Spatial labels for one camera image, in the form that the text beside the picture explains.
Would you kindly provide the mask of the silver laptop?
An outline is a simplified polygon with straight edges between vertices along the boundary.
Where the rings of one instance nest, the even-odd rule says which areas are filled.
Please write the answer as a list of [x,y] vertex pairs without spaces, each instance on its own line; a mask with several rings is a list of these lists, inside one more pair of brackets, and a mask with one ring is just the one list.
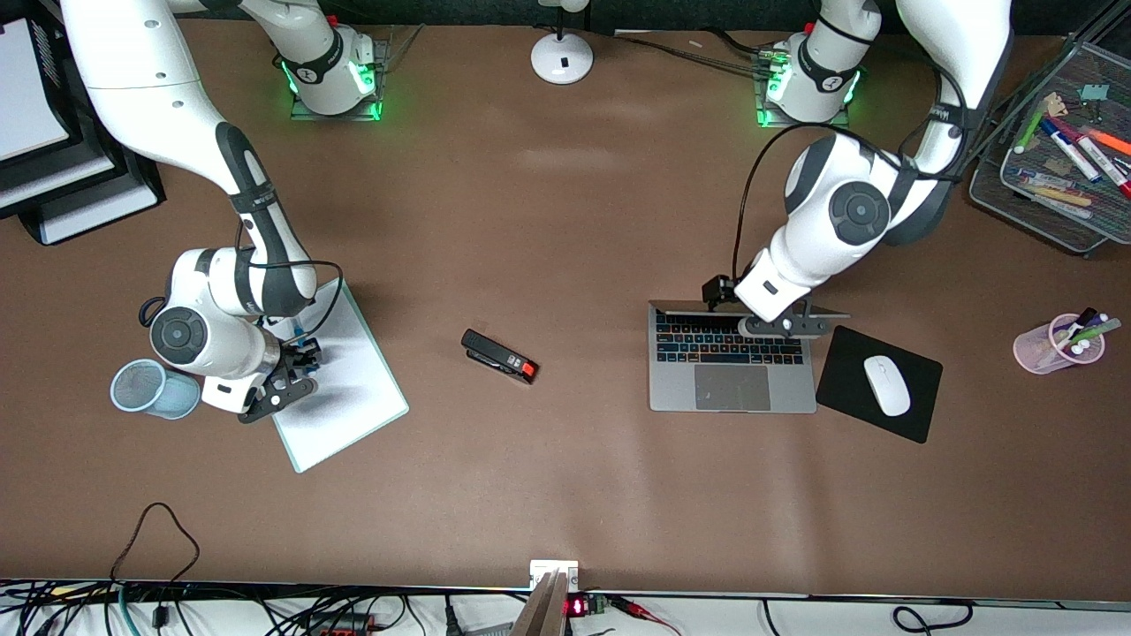
[[[786,313],[841,312],[804,299]],[[739,319],[744,315],[751,313],[739,302],[715,310],[701,301],[648,302],[650,410],[815,413],[815,340],[741,337]],[[841,321],[849,318],[841,315]]]

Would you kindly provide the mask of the black marker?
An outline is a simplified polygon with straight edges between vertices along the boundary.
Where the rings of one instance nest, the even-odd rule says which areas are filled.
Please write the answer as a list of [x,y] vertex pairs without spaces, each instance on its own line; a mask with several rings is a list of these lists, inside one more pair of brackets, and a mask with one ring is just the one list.
[[1078,334],[1079,330],[1083,330],[1085,327],[1088,326],[1088,323],[1094,321],[1097,313],[1098,311],[1094,307],[1086,307],[1082,313],[1078,313],[1077,318],[1074,318],[1074,321],[1070,323],[1070,325],[1067,326],[1064,333],[1061,335],[1061,337],[1059,337],[1057,346],[1059,347],[1067,346],[1067,343],[1069,343],[1071,338],[1074,338],[1074,334]]

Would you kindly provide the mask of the green marker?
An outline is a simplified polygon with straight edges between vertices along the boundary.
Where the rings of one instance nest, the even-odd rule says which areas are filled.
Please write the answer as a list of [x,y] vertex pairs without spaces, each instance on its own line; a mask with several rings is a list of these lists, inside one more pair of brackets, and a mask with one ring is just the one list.
[[1082,341],[1099,338],[1100,335],[1106,334],[1107,330],[1119,329],[1120,326],[1122,326],[1120,319],[1113,318],[1110,319],[1110,321],[1099,323],[1098,325],[1087,327],[1086,329],[1082,330],[1074,330],[1074,334],[1072,334],[1071,337],[1067,337],[1057,343],[1057,349],[1062,350],[1070,346],[1074,346],[1074,344],[1078,344]]

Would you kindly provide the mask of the white marker with red cap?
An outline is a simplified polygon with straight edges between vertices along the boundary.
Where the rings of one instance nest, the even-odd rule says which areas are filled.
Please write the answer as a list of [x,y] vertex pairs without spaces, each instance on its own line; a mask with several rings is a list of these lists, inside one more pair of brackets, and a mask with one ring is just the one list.
[[1115,162],[1112,161],[1106,153],[1104,153],[1098,145],[1096,145],[1095,141],[1087,136],[1087,134],[1078,134],[1077,138],[1074,138],[1074,144],[1077,144],[1086,156],[1089,157],[1114,184],[1116,184],[1119,192],[1123,194],[1128,201],[1131,201],[1131,181],[1128,181],[1126,177],[1120,172]]

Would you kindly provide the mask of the light blue mesh cup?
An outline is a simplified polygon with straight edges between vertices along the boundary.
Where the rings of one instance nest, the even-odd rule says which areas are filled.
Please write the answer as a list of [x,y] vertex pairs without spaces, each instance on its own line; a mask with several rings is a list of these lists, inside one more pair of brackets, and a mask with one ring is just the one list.
[[197,379],[150,359],[133,360],[114,375],[110,401],[126,413],[145,413],[167,421],[185,418],[201,402]]

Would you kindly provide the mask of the black mouse pad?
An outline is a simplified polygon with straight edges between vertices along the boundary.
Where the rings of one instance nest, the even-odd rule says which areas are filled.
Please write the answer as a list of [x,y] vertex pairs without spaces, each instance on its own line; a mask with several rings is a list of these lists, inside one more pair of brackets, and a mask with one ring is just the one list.
[[[910,393],[910,410],[901,416],[884,416],[867,384],[863,361],[867,356],[893,359]],[[815,401],[839,413],[877,426],[912,442],[929,440],[930,422],[936,407],[936,392],[944,366],[936,360],[838,326],[824,358],[824,370],[817,384]]]

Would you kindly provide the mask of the black stapler with red tip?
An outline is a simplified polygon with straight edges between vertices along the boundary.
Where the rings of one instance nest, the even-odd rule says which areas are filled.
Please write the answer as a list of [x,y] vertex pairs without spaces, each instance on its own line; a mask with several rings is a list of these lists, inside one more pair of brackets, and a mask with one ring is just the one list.
[[460,343],[469,359],[480,362],[481,366],[492,367],[498,372],[509,375],[518,383],[532,385],[539,370],[539,367],[529,358],[485,337],[478,330],[465,330]]

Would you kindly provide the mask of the white computer mouse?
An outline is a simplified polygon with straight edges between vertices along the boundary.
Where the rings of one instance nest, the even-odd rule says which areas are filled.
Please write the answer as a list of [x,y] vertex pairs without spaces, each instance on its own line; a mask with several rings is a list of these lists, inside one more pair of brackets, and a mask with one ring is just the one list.
[[863,370],[877,406],[884,416],[901,416],[910,410],[910,393],[893,359],[867,356],[863,361]]

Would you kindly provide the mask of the black stacked paper trays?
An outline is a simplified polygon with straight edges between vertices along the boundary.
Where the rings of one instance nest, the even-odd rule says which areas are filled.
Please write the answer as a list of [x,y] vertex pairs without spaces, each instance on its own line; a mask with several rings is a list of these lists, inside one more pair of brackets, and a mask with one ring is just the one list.
[[19,18],[48,33],[72,137],[0,163],[0,220],[16,218],[37,243],[54,246],[161,205],[165,194],[156,164],[102,124],[61,20],[32,5],[0,5],[0,25]]

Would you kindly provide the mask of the white round stand base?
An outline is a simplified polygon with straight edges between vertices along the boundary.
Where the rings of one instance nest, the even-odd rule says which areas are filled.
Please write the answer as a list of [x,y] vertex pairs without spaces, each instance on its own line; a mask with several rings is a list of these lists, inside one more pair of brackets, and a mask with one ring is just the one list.
[[592,70],[594,53],[578,34],[566,31],[566,12],[584,12],[592,0],[537,0],[541,7],[555,11],[555,24],[549,35],[532,48],[530,65],[542,80],[563,86],[581,81]]

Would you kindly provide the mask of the pink mesh cup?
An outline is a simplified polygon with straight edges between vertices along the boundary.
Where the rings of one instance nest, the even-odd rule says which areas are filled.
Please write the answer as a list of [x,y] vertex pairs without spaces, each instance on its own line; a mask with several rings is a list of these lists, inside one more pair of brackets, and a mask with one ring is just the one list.
[[1067,330],[1077,321],[1078,313],[1060,313],[1048,323],[1019,335],[1013,341],[1015,361],[1022,369],[1035,375],[1048,375],[1070,367],[1094,366],[1105,354],[1106,341],[1103,335],[1083,342],[1057,343],[1067,338]]

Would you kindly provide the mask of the black mesh desk organizer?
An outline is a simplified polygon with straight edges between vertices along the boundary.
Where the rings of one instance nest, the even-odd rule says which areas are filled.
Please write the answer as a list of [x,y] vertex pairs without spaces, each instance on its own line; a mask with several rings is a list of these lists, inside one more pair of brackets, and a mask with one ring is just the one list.
[[[1080,102],[1077,91],[1089,83],[1107,83],[1108,98],[1087,105]],[[1131,59],[1089,42],[1074,42],[1015,89],[994,113],[972,177],[970,198],[1070,253],[1090,256],[1107,242],[1131,246],[1131,201],[1077,144],[1074,147],[1099,170],[1103,178],[1097,184],[1086,180],[1039,126],[1030,148],[1015,154],[1015,140],[1039,101],[1047,106],[1046,117],[1073,143],[1083,134],[1083,126],[1131,141]],[[1095,144],[1131,181],[1131,157]],[[1071,186],[1088,194],[1093,204],[1079,208],[1048,201],[1026,192],[1021,188],[1025,182]]]

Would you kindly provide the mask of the green highlighter pen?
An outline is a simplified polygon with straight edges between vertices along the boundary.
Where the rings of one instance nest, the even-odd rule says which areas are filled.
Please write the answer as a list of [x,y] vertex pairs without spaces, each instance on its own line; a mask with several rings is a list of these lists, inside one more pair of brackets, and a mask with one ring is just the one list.
[[1047,106],[1044,101],[1039,101],[1038,104],[1034,106],[1033,113],[1030,113],[1029,119],[1026,120],[1026,124],[1021,127],[1021,132],[1019,132],[1017,140],[1015,140],[1013,144],[1015,154],[1021,155],[1027,149],[1030,148],[1034,134],[1036,134],[1036,130],[1041,124],[1043,117],[1046,117],[1046,114],[1047,114]]

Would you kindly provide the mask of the white paper stack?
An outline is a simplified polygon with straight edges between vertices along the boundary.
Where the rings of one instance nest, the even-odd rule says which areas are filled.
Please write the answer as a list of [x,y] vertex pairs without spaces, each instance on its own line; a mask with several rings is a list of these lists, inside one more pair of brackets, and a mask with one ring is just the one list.
[[0,25],[0,163],[72,137],[48,33],[19,18]]

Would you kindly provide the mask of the orange highlighter pen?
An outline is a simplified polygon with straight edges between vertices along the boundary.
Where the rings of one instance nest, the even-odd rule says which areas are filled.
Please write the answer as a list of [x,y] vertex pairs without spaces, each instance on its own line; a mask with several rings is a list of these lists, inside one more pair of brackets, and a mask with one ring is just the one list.
[[1083,126],[1082,132],[1090,137],[1091,140],[1099,141],[1106,148],[1131,157],[1131,141],[1123,140],[1121,137],[1115,136],[1115,134],[1102,132],[1102,130],[1091,128],[1091,126]]

